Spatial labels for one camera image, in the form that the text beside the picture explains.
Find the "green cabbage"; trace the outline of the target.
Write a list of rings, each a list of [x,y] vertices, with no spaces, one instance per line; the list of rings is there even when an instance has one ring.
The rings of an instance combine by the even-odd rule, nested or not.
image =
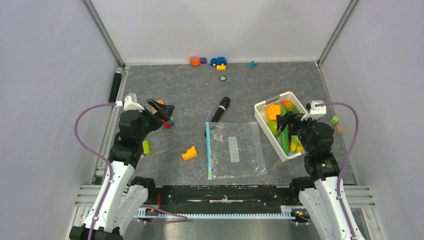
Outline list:
[[[271,131],[274,137],[278,137],[280,135],[280,132],[278,131],[277,121],[274,121],[274,120],[268,121],[267,127],[269,128],[269,130]]]

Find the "green cucumber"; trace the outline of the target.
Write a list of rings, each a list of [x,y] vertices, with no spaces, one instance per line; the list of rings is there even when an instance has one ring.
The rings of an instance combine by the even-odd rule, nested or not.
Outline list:
[[[289,154],[289,150],[290,150],[288,125],[285,128],[285,130],[283,132],[281,132],[281,134],[280,134],[280,143],[281,143],[281,148],[282,148],[283,152],[287,156]]]

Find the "yellow bell pepper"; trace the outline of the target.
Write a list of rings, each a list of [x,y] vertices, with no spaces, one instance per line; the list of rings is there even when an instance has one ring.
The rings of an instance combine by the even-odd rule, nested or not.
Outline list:
[[[282,114],[282,106],[279,104],[270,104],[266,108],[266,118],[270,121],[276,121],[277,116]]]

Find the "clear zip top bag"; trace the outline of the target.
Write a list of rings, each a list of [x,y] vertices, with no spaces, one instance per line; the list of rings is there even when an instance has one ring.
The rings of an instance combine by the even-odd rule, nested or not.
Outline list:
[[[259,125],[251,122],[206,122],[207,179],[266,174]]]

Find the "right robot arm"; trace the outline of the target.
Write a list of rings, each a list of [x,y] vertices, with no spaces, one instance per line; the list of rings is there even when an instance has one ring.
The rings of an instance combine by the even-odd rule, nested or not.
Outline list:
[[[304,148],[306,177],[292,179],[289,199],[302,204],[322,240],[362,240],[350,205],[346,200],[341,170],[332,153],[334,129],[303,114],[278,115],[277,129],[297,136]]]

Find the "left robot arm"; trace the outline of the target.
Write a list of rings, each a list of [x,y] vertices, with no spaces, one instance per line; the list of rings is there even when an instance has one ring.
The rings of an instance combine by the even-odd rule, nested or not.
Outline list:
[[[81,226],[73,226],[71,240],[122,240],[136,211],[143,203],[151,204],[157,198],[155,181],[152,178],[136,177],[130,180],[144,153],[143,141],[147,135],[161,127],[170,127],[173,105],[146,101],[155,113],[140,105],[130,95],[123,101],[107,103],[108,107],[122,107],[119,132],[115,135],[109,156],[85,145],[78,135],[78,123],[88,112],[84,110],[76,119],[74,134],[86,150],[95,154],[106,164],[104,180],[94,204]]]

